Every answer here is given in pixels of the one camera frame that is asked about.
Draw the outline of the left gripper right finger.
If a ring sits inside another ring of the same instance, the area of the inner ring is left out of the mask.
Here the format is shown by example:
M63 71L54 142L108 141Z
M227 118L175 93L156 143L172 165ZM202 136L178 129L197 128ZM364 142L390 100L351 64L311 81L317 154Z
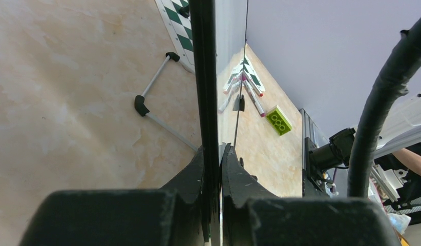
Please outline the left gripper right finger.
M260 185L227 145L221 160L223 245L399 245L368 199L280 198Z

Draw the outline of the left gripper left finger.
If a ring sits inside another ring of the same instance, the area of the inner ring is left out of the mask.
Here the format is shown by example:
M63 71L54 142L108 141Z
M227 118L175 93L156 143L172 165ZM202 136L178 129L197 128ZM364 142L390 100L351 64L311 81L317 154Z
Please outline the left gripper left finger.
M199 149L158 189L53 192L20 245L204 245L203 171Z

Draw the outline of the white whiteboard black frame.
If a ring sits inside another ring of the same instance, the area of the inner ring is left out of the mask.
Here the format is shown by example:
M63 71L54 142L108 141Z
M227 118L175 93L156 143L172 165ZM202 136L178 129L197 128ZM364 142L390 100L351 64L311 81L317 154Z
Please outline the white whiteboard black frame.
M191 162L146 193L140 245L251 245L248 209L230 179L250 175L235 152L247 1L191 1L202 144Z

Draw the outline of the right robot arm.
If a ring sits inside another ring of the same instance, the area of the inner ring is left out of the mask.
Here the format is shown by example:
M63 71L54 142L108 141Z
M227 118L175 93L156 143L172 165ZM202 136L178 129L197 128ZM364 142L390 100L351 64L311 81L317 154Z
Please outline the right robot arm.
M321 147L315 144L315 127L304 109L303 131L303 196L328 196L327 185L332 180L324 178L329 169L341 164L347 166L354 141L355 129L346 128L325 141ZM375 158L421 141L421 93L392 109L378 138Z

